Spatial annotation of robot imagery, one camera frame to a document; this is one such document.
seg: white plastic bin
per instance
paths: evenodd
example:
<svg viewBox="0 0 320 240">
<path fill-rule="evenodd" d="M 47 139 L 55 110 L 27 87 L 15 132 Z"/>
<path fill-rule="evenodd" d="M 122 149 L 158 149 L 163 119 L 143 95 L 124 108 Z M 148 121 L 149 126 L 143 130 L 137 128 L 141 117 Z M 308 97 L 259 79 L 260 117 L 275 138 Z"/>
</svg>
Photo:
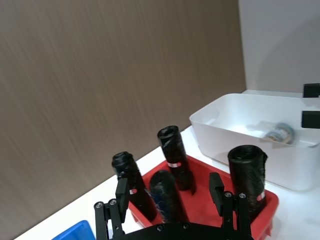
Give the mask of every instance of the white plastic bin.
<svg viewBox="0 0 320 240">
<path fill-rule="evenodd" d="M 320 161 L 320 129 L 301 128 L 302 111 L 320 111 L 319 98 L 227 94 L 190 116 L 199 148 L 228 164 L 228 152 L 256 145 L 267 155 L 266 180 L 292 190 L 314 186 Z M 262 139 L 277 123 L 295 131 L 289 144 Z"/>
</svg>

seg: white tabletop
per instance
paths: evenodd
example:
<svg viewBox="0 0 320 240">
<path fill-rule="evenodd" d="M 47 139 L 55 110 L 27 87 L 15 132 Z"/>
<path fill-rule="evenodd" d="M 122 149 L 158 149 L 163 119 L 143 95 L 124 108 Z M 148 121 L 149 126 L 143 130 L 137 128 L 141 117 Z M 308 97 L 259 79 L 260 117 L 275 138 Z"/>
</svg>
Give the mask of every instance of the white tabletop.
<svg viewBox="0 0 320 240">
<path fill-rule="evenodd" d="M 191 126 L 184 130 L 181 135 L 188 155 L 229 172 L 228 166 L 204 156 L 200 152 Z M 137 165 L 141 174 L 144 175 L 164 159 L 162 150 L 158 147 L 139 159 Z M 16 238 L 16 240 L 51 240 L 81 220 L 89 222 L 95 235 L 94 204 L 98 201 L 106 203 L 110 199 L 115 198 L 116 186 L 117 178 L 116 176 L 112 176 L 34 226 Z M 266 240 L 320 239 L 320 177 L 316 186 L 310 191 L 296 192 L 270 182 L 265 183 L 265 188 L 279 197 L 279 206 L 273 218 L 272 237 L 267 237 Z M 126 214 L 125 223 L 122 227 L 126 233 L 140 229 L 140 226 L 135 223 L 129 212 Z"/>
</svg>

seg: black plastic bag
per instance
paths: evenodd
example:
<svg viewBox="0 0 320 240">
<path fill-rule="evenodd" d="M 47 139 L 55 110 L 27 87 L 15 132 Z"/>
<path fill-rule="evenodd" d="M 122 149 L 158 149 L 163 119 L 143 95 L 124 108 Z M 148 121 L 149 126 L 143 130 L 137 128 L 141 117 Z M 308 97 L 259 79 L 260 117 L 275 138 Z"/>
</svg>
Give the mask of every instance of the black plastic bag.
<svg viewBox="0 0 320 240">
<path fill-rule="evenodd" d="M 236 194 L 248 198 L 251 222 L 266 206 L 265 163 L 268 156 L 257 146 L 241 145 L 228 153 L 230 175 Z"/>
<path fill-rule="evenodd" d="M 167 126 L 158 132 L 157 137 L 179 190 L 191 190 L 194 194 L 196 192 L 195 178 L 189 168 L 179 128 L 174 125 Z"/>
<path fill-rule="evenodd" d="M 157 215 L 156 206 L 147 192 L 145 183 L 132 154 L 123 151 L 114 155 L 112 158 L 112 167 L 118 180 L 122 178 L 127 179 L 130 190 L 130 202 L 132 202 L 149 221 L 152 221 Z"/>
<path fill-rule="evenodd" d="M 176 188 L 174 176 L 166 171 L 157 171 L 150 180 L 150 193 L 164 223 L 189 222 L 184 205 Z"/>
</svg>

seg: wooden wall panel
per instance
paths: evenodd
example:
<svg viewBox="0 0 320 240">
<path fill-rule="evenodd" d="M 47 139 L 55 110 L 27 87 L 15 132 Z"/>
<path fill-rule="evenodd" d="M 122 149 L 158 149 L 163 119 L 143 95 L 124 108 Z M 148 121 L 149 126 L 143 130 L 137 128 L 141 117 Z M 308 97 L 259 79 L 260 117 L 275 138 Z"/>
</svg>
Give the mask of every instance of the wooden wall panel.
<svg viewBox="0 0 320 240">
<path fill-rule="evenodd" d="M 0 239 L 244 90 L 235 0 L 0 0 Z"/>
</svg>

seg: red tray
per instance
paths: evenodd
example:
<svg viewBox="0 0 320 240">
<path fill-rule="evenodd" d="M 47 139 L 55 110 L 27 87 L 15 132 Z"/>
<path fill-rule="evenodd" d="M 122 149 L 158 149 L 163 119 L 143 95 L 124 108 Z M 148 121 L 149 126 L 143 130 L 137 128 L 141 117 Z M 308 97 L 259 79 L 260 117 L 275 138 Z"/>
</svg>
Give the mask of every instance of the red tray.
<svg viewBox="0 0 320 240">
<path fill-rule="evenodd" d="M 189 220 L 191 223 L 220 227 L 222 224 L 222 218 L 219 216 L 209 193 L 209 173 L 219 173 L 224 184 L 224 190 L 233 192 L 230 174 L 201 162 L 191 156 L 188 156 L 188 159 L 189 166 L 195 177 L 196 193 L 194 195 L 191 195 L 190 191 L 180 191 L 179 193 Z M 147 188 L 149 188 L 150 178 L 159 170 L 169 171 L 166 161 L 163 161 L 154 169 L 142 176 Z M 267 235 L 271 236 L 272 218 L 279 204 L 278 197 L 274 193 L 266 190 L 265 195 L 267 202 L 266 206 L 251 224 L 252 237 L 255 240 L 264 240 Z M 147 220 L 131 202 L 129 203 L 129 209 L 131 210 L 136 222 L 139 222 L 139 224 L 144 228 L 162 223 L 162 219 L 159 214 L 152 222 Z M 235 216 L 233 218 L 233 223 L 235 224 L 234 228 L 236 229 Z"/>
</svg>

